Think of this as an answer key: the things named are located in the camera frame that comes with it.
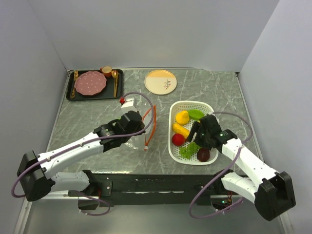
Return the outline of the red toy fruit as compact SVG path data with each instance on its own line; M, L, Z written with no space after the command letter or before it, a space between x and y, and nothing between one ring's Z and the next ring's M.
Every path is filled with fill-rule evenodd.
M171 138L171 142L173 145L180 147L185 143L185 138L182 134L174 134Z

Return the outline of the green toy grapes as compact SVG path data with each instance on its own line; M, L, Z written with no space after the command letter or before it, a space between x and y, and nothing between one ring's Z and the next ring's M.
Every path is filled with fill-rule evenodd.
M192 155L196 154L200 149L200 146L196 145L194 142L191 142L186 147L180 147L179 155L182 158L190 159Z

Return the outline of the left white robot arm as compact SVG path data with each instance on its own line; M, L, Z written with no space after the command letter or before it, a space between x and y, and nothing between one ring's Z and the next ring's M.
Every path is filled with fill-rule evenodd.
M34 151L25 153L17 171L17 182L22 186L23 197L28 201L37 201L50 192L65 190L93 195L98 185L91 171L64 173L63 169L82 159L120 147L132 136L145 133L146 127L139 112L129 111L59 149L38 155Z

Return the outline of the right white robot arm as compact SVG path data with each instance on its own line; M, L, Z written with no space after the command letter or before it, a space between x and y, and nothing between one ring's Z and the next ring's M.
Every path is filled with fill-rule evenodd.
M245 147L245 141L229 129L222 130L214 115L206 115L194 122L187 140L194 140L196 145L204 149L217 149L246 174L246 177L239 176L230 170L232 165L229 165L198 192L190 204L191 208L211 185L218 194L232 191L249 200L267 221L296 205L291 176L261 161Z

